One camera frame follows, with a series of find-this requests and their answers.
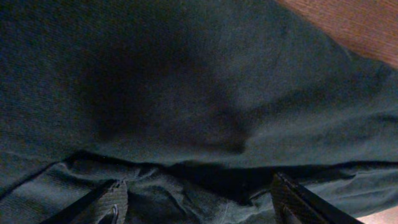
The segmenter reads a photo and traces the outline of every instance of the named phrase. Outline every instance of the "black t-shirt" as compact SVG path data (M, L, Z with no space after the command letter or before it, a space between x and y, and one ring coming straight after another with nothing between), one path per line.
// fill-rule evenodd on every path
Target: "black t-shirt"
M127 182L126 223L272 220L275 171L354 216L398 204L398 72L273 1L0 16L1 223L107 179Z

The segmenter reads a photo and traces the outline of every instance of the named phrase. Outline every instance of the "dark cloth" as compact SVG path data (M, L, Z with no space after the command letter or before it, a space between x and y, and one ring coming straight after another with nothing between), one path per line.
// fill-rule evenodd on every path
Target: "dark cloth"
M108 179L127 181L126 223L259 223L275 171L350 215L398 204L398 72L273 1L0 16L1 223L41 222Z

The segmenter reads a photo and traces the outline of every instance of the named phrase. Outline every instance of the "brown wooden surface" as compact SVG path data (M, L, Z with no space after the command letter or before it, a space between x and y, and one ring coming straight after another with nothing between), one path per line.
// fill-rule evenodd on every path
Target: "brown wooden surface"
M398 0L277 0L352 51L398 68Z

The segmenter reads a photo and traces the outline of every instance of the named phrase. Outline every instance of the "garment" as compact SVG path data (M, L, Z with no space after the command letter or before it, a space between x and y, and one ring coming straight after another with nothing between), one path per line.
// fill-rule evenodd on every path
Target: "garment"
M1 223L108 179L126 223L271 222L275 171L356 217L398 204L398 72L273 1L4 8Z

